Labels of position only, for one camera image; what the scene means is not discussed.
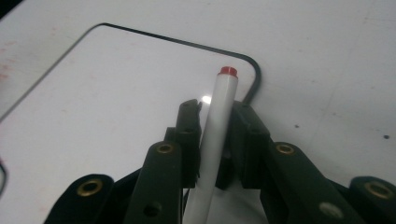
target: white table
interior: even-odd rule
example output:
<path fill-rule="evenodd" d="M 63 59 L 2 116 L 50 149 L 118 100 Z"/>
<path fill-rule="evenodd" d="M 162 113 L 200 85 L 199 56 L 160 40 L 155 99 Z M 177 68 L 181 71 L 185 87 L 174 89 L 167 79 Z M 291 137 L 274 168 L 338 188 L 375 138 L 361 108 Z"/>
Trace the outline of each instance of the white table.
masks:
<path fill-rule="evenodd" d="M 252 105 L 276 141 L 299 146 L 343 185 L 357 175 L 396 184 L 395 10 L 394 1 L 26 0 L 0 21 L 0 114 L 84 32 L 109 22 L 252 57 L 263 70 Z M 1 223 L 42 221 L 7 210 L 17 201 L 5 192 Z M 50 203 L 29 207 L 45 214 Z"/>

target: marker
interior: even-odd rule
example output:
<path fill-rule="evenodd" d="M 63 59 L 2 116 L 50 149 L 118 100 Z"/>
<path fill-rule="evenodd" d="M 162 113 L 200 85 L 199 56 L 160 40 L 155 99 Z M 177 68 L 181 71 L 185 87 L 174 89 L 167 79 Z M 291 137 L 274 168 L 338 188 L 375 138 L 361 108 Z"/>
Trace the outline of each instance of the marker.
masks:
<path fill-rule="evenodd" d="M 200 177 L 195 189 L 190 189 L 184 224 L 205 224 L 218 176 L 219 164 L 236 94 L 236 69 L 222 67 L 215 84 L 201 142 Z"/>

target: screw hole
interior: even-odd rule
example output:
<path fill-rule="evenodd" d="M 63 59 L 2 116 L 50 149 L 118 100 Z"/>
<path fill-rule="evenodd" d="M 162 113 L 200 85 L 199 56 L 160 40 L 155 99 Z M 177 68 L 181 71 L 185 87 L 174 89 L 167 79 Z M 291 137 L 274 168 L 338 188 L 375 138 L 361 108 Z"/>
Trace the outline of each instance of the screw hole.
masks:
<path fill-rule="evenodd" d="M 335 219 L 343 219 L 344 214 L 340 208 L 332 203 L 320 203 L 319 210 L 327 217 L 332 217 Z"/>
<path fill-rule="evenodd" d="M 277 145 L 276 150 L 285 155 L 291 155 L 294 153 L 294 148 L 288 145 Z"/>
<path fill-rule="evenodd" d="M 394 193 L 387 186 L 377 181 L 368 182 L 364 184 L 364 187 L 374 196 L 381 199 L 390 199 L 394 196 Z"/>
<path fill-rule="evenodd" d="M 161 206 L 160 203 L 154 202 L 148 204 L 143 210 L 143 213 L 146 215 L 146 217 L 156 217 L 161 213 L 162 209 L 163 207 Z"/>
<path fill-rule="evenodd" d="M 173 151 L 173 147 L 171 145 L 165 144 L 157 147 L 157 151 L 160 153 L 169 153 Z"/>
<path fill-rule="evenodd" d="M 81 197 L 88 197 L 102 189 L 103 182 L 101 179 L 90 179 L 81 184 L 77 189 L 77 194 Z"/>

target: red marker cap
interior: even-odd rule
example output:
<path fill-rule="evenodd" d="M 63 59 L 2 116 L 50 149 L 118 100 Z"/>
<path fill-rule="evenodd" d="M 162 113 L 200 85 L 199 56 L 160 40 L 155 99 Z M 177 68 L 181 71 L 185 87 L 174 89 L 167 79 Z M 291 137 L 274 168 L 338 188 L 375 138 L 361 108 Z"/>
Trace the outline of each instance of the red marker cap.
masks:
<path fill-rule="evenodd" d="M 237 77 L 236 73 L 237 73 L 237 71 L 233 67 L 224 66 L 224 67 L 221 68 L 221 70 L 218 73 L 218 75 L 231 75 L 233 77 Z"/>

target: black line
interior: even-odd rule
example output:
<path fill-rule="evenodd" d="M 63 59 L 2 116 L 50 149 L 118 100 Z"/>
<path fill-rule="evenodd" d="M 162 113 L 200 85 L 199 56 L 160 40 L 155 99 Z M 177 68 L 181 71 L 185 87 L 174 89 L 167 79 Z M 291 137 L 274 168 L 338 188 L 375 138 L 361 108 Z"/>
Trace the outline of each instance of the black line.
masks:
<path fill-rule="evenodd" d="M 216 52 L 216 53 L 220 53 L 220 54 L 225 54 L 225 55 L 229 55 L 235 58 L 239 58 L 242 60 L 247 61 L 248 63 L 250 63 L 255 71 L 255 78 L 254 81 L 252 83 L 252 85 L 250 86 L 250 89 L 247 92 L 247 95 L 245 96 L 244 100 L 242 101 L 245 104 L 250 104 L 251 101 L 253 100 L 254 96 L 256 95 L 260 85 L 262 84 L 262 70 L 260 69 L 259 65 L 256 63 L 256 61 L 254 61 L 252 58 L 248 57 L 247 55 L 244 54 L 239 54 L 239 53 L 235 53 L 235 52 L 231 52 L 228 50 L 224 50 L 224 49 L 215 49 L 212 47 L 208 47 L 208 46 L 204 46 L 204 45 L 200 45 L 200 44 L 194 44 L 188 41 L 184 41 L 184 40 L 179 40 L 179 39 L 174 39 L 172 37 L 167 37 L 167 36 L 163 36 L 163 35 L 155 35 L 155 34 L 151 34 L 151 33 L 147 33 L 147 32 L 143 32 L 143 31 L 139 31 L 139 30 L 135 30 L 135 29 L 130 29 L 130 28 L 125 28 L 122 26 L 118 26 L 118 25 L 114 25 L 114 24 L 110 24 L 110 23 L 100 23 L 97 24 L 95 26 L 93 26 L 91 29 L 89 29 L 87 32 L 85 32 L 84 35 L 82 35 L 82 37 L 80 37 L 78 39 L 78 41 L 76 41 L 76 43 L 74 43 L 62 56 L 61 58 L 58 59 L 58 61 L 55 62 L 55 64 L 53 66 L 51 66 L 49 68 L 49 70 L 41 77 L 39 78 L 31 88 L 29 88 L 29 90 L 27 92 L 25 92 L 23 94 L 23 96 L 0 118 L 0 123 L 11 113 L 11 111 L 13 111 L 22 101 L 23 99 L 52 71 L 53 68 L 56 67 L 56 65 L 58 65 L 62 59 L 93 29 L 95 29 L 96 27 L 99 26 L 108 26 L 108 27 L 112 27 L 112 28 L 116 28 L 116 29 L 121 29 L 124 31 L 129 31 L 129 32 L 134 32 L 140 35 L 147 35 L 147 36 L 151 36 L 151 37 L 155 37 L 155 38 L 159 38 L 159 39 L 163 39 L 163 40 L 167 40 L 167 41 L 171 41 L 174 43 L 178 43 L 178 44 L 182 44 L 182 45 L 186 45 L 186 46 L 190 46 L 190 47 L 194 47 L 194 48 L 198 48 L 198 49 L 204 49 L 204 50 L 208 50 L 208 51 L 212 51 L 212 52 Z"/>
<path fill-rule="evenodd" d="M 3 173 L 4 175 L 3 183 L 0 185 L 0 196 L 2 196 L 8 180 L 8 173 L 7 173 L 7 169 L 3 166 L 1 162 L 0 162 L 0 172 Z"/>

